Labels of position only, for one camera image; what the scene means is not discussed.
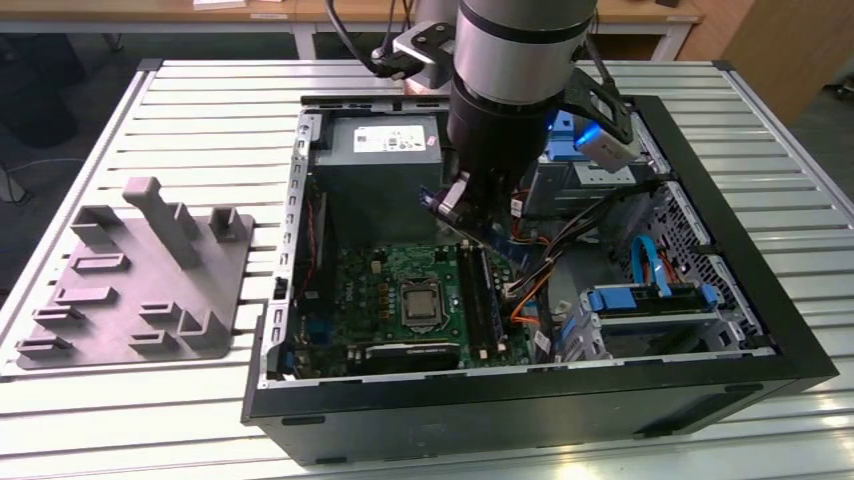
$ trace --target white slatted table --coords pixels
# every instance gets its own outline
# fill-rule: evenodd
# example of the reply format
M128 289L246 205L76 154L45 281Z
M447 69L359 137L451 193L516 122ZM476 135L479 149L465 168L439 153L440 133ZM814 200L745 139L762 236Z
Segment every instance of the white slatted table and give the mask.
M692 436L310 470L365 477L728 479L854 471L851 204L735 74L705 63L611 64L625 94L659 95L681 126L840 375ZM257 302L268 292L302 94L399 92L352 62L165 62L137 73L0 314L0 477L242 479L305 473L238 423ZM220 360L26 372L14 340L32 328L76 237L80 204L134 211L130 176L156 175L190 212L254 216L233 349Z

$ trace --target floor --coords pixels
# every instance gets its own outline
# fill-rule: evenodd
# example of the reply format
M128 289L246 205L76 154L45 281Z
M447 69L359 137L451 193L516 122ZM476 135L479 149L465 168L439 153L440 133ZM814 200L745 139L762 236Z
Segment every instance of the floor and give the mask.
M41 159L85 159L141 58L170 59L296 59L292 37L286 34L125 35L124 50L110 53L98 35L70 35L88 79L68 87L62 96L77 119L78 133L64 144L46 148L25 147L0 127L0 152L8 168ZM364 33L355 39L369 50L381 34ZM317 36L320 58L347 58L331 34ZM839 102L822 92L791 128L848 196L854 196L854 102ZM26 204L0 203L0 303L14 285L32 250L61 203L80 168L76 162L34 165L14 174L30 193Z

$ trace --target wooden desk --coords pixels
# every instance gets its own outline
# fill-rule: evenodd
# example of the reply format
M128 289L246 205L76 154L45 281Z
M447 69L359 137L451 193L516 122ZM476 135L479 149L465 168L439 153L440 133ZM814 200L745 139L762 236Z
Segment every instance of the wooden desk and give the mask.
M335 0L335 10L348 22L376 22L388 18L389 0ZM657 5L652 0L599 0L600 23L699 23L703 12L688 0L676 8ZM395 20L403 20L403 5L397 2ZM297 22L325 22L324 0L296 0Z
M249 1L245 8L225 10L193 10L192 0L0 0L0 31L5 31L2 27L9 22L236 22L250 25L292 21L294 9L296 0Z
M383 32L391 0L336 0L351 32ZM403 21L401 2L395 28ZM601 35L659 38L652 60L672 60L691 25L703 14L689 0L677 8L652 0L599 0ZM245 8L194 11L190 0L0 0L0 33L229 33L285 32L296 37L298 57L316 58L312 35L331 32L322 0L249 0Z

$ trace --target gray 3d printed holder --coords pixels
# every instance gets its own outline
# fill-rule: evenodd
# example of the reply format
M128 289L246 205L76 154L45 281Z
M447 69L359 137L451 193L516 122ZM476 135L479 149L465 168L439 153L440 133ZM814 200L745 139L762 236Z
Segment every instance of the gray 3d printed holder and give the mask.
M37 326L17 344L21 368L200 360L225 355L253 220L233 208L193 218L160 198L153 177L128 180L122 197L144 219L81 207L81 242Z

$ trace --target black cable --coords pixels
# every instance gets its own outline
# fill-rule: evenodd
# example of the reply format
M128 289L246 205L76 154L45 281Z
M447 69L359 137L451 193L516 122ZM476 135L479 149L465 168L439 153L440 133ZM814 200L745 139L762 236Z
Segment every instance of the black cable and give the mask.
M413 0L400 0L403 2L403 11L405 12L405 18L403 20L403 30L408 30L412 28L412 1Z
M599 54L596 43L592 41L592 38L589 38L589 36L584 41L584 47L587 48L587 54L589 55L589 59L592 60L593 65L596 66L599 75L601 76L601 86L616 88L616 82L613 81L611 72L608 72L608 68L604 66L604 62L601 61L601 55Z
M26 203L26 191L21 188L21 198L14 200L14 192L12 191L12 175L9 174L9 169L5 166L2 160L0 160L0 170L2 170L2 174L5 175L5 189L6 192L9 192L9 203L14 206L22 205L24 203Z
M391 8L388 9L388 24L385 25L385 36L383 37L383 55L388 54L391 47L391 24L395 19L395 6L397 4L397 0L391 0Z
M551 244L545 247L543 256L531 266L531 273L516 280L508 288L508 292L515 292L532 281L539 281L543 275L553 269L555 263L563 255L567 245L584 233L589 232L599 225L611 207L624 198L640 193L652 192L660 185L660 179L647 180L636 185L621 187L601 197L565 223L560 232L553 236Z
M340 39L341 43L347 47L347 50L349 50L351 55L356 57L356 60L361 62L361 64L364 65L364 68L367 68L371 71L371 73L376 75L379 73L376 64L371 62L371 59L368 57L361 55L361 52L359 52L359 50L356 49L356 46L352 43L352 40L349 38L349 32L347 32L347 28L344 27L344 24L341 23L341 19L337 16L337 12L335 11L335 0L325 0L325 13L329 17L329 21L332 22L335 33L337 33L337 38Z

